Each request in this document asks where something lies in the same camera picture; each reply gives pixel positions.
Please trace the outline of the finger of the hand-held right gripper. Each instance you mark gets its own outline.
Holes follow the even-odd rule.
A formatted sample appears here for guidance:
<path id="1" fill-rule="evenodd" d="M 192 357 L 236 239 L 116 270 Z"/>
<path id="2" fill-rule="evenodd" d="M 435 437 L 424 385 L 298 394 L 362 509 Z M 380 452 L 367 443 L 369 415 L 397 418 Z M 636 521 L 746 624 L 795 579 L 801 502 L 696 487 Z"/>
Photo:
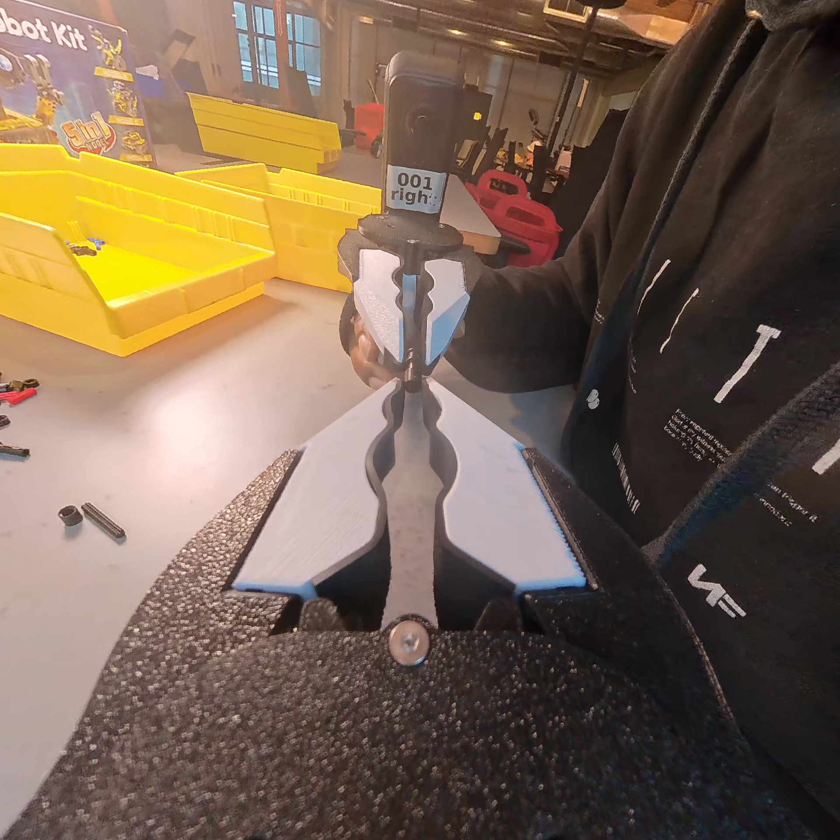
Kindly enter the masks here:
<path id="1" fill-rule="evenodd" d="M 353 283 L 353 300 L 376 346 L 398 364 L 405 363 L 403 311 L 397 304 L 402 289 L 395 283 L 403 276 L 398 255 L 381 249 L 360 250 L 359 277 Z"/>
<path id="2" fill-rule="evenodd" d="M 436 365 L 446 352 L 468 305 L 465 265 L 456 259 L 425 261 L 413 315 L 414 346 L 422 365 Z"/>

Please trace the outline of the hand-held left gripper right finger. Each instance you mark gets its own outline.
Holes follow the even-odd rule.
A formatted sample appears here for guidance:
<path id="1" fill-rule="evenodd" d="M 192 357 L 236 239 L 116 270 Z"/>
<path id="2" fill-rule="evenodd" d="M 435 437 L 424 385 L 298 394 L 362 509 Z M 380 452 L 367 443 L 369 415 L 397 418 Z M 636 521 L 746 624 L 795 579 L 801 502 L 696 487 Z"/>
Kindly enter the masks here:
<path id="1" fill-rule="evenodd" d="M 438 624 L 476 624 L 498 597 L 583 592 L 586 577 L 523 447 L 434 380 L 423 384 L 435 508 Z"/>

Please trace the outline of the wide yellow plastic bin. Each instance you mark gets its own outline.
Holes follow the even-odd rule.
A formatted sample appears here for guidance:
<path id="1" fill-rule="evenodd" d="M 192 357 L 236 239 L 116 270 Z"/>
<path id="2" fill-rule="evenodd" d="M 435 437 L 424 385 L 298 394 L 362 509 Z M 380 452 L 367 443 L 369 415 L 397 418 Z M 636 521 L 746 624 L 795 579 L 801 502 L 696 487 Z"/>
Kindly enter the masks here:
<path id="1" fill-rule="evenodd" d="M 1 149 L 1 313 L 120 357 L 262 294 L 263 199 L 54 144 Z M 96 257 L 65 240 L 100 238 Z"/>

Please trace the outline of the black axle rod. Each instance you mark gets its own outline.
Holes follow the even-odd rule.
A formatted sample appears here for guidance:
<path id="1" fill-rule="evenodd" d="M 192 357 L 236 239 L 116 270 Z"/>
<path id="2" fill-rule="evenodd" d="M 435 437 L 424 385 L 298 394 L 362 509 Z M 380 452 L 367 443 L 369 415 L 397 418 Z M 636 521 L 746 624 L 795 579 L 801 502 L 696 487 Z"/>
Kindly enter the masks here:
<path id="1" fill-rule="evenodd" d="M 81 505 L 81 512 L 86 519 L 107 533 L 110 538 L 117 541 L 126 539 L 125 529 L 92 503 L 84 502 Z"/>

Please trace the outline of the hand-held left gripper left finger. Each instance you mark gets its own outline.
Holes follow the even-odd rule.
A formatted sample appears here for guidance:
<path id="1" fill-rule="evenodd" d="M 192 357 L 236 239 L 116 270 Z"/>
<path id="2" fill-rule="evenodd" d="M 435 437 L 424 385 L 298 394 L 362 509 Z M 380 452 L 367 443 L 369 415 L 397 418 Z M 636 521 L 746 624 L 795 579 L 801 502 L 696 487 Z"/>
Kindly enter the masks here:
<path id="1" fill-rule="evenodd" d="M 386 499 L 403 420 L 393 380 L 297 453 L 233 574 L 233 590 L 330 599 L 344 615 L 382 617 L 391 583 Z"/>

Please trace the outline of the pile of small building parts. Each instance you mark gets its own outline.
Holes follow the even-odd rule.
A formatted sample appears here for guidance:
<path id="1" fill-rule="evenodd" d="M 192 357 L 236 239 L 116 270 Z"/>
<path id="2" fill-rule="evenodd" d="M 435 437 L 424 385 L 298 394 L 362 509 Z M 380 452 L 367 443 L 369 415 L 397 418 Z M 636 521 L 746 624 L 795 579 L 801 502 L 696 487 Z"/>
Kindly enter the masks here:
<path id="1" fill-rule="evenodd" d="M 36 396 L 38 389 L 39 381 L 37 379 L 3 382 L 1 383 L 2 407 L 20 404 L 21 402 Z M 18 459 L 26 459 L 30 456 L 30 450 L 28 448 L 1 443 L 1 455 Z"/>

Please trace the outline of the red plastic case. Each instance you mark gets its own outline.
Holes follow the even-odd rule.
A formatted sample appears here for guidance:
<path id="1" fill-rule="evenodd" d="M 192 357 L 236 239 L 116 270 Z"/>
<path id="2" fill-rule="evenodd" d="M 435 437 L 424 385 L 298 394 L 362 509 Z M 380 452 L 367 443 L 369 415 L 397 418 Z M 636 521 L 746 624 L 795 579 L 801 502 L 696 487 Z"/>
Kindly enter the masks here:
<path id="1" fill-rule="evenodd" d="M 486 215 L 501 234 L 499 267 L 529 268 L 554 258 L 562 228 L 545 205 L 503 193 Z"/>
<path id="2" fill-rule="evenodd" d="M 529 197 L 528 184 L 521 177 L 495 169 L 483 172 L 475 184 L 475 188 L 480 194 L 501 193 Z"/>

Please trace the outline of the robot kit box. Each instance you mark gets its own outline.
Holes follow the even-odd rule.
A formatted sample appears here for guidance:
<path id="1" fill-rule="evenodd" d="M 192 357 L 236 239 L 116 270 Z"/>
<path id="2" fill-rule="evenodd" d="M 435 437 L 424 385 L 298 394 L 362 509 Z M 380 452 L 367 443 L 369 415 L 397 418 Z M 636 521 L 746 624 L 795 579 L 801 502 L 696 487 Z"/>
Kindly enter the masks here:
<path id="1" fill-rule="evenodd" d="M 38 3 L 1 2 L 1 140 L 156 168 L 127 32 Z"/>

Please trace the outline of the white-top side table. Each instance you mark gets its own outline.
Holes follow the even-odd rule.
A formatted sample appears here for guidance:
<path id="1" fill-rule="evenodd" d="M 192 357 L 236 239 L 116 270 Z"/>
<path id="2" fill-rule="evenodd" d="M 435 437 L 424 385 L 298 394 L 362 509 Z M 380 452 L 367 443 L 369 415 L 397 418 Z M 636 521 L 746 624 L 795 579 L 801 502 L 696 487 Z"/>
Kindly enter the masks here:
<path id="1" fill-rule="evenodd" d="M 447 179 L 439 221 L 456 228 L 465 245 L 472 247 L 478 255 L 496 254 L 501 241 L 500 231 L 456 175 Z"/>

